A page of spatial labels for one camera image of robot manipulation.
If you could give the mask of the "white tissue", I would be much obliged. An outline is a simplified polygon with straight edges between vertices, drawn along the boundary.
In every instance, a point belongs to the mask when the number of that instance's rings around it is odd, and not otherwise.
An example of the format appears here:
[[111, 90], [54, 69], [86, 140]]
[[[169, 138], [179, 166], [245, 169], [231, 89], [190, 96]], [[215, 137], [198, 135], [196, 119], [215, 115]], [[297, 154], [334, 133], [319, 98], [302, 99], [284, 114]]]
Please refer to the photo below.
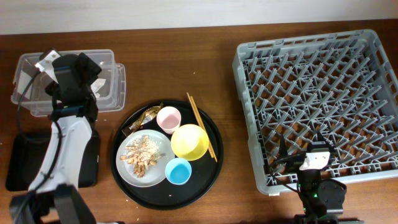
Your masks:
[[104, 78], [97, 78], [92, 84], [91, 84], [91, 90], [94, 93], [96, 98], [100, 97], [100, 94], [98, 93], [99, 90], [104, 86], [106, 83], [106, 80]]

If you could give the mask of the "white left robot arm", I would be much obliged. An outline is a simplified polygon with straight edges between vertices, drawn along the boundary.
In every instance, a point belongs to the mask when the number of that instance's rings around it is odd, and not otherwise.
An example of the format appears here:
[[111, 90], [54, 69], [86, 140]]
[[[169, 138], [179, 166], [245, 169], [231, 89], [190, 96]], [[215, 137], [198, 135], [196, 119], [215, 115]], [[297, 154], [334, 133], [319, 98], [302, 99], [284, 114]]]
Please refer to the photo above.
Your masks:
[[58, 223], [95, 223], [78, 192], [85, 151], [98, 115], [91, 89], [101, 67], [84, 53], [61, 55], [48, 49], [35, 64], [36, 75], [52, 78], [45, 91], [52, 97], [52, 133], [44, 160], [26, 194], [14, 196], [9, 209], [14, 223], [42, 223], [51, 208]]

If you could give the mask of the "gold coffee sachet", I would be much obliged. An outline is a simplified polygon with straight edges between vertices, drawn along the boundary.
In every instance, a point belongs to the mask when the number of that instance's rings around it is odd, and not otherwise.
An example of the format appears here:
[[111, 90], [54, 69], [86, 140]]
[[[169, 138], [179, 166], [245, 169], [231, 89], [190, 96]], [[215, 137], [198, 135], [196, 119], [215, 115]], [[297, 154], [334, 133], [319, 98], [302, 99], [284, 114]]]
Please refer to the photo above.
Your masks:
[[164, 104], [161, 103], [157, 106], [152, 106], [146, 109], [137, 120], [135, 120], [132, 124], [127, 126], [122, 130], [123, 134], [128, 137], [130, 134], [138, 131], [143, 125], [152, 121], [158, 114], [158, 112], [164, 107]]

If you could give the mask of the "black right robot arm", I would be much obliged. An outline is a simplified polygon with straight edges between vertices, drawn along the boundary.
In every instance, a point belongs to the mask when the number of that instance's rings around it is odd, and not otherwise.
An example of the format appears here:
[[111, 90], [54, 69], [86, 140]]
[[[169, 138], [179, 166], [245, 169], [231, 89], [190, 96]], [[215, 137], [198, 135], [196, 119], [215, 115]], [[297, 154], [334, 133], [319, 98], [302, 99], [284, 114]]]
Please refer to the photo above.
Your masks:
[[294, 216], [294, 223], [338, 223], [343, 213], [347, 187], [335, 179], [323, 179], [321, 172], [332, 164], [337, 150], [321, 133], [305, 151], [288, 155], [285, 139], [280, 137], [276, 164], [284, 164], [297, 174], [296, 192], [303, 204], [303, 215]]

